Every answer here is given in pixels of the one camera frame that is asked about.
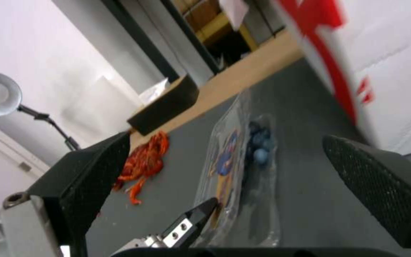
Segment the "white paper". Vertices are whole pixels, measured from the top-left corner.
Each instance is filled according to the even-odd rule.
[[[233,30],[238,31],[242,25],[243,18],[248,12],[248,5],[243,0],[219,0],[219,2]]]
[[[161,80],[159,83],[156,83],[154,86],[151,86],[150,88],[142,92],[142,94],[139,95],[139,98],[142,101],[142,103],[144,105],[148,105],[152,101],[154,101],[156,98],[161,96],[161,94],[166,89],[167,83],[168,83],[168,79],[165,78],[164,80]]]

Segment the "plastic bag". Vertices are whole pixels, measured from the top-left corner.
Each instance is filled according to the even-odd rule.
[[[224,246],[238,214],[246,144],[249,139],[250,93],[242,91],[210,135],[194,206],[217,197],[217,208],[196,240],[195,247]]]
[[[238,216],[228,232],[226,247],[277,247],[280,243],[279,213],[275,201],[278,150],[275,119],[269,114],[252,121],[272,132],[266,165],[251,164],[244,172]]]

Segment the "yellow shelf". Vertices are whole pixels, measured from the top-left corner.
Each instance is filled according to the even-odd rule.
[[[210,45],[217,41],[221,36],[231,31],[231,25],[227,16],[222,12],[215,17],[211,22],[207,23],[203,28],[196,32],[196,36],[205,45]],[[239,33],[247,43],[251,51],[258,49],[258,44],[251,36],[245,25],[241,25]]]

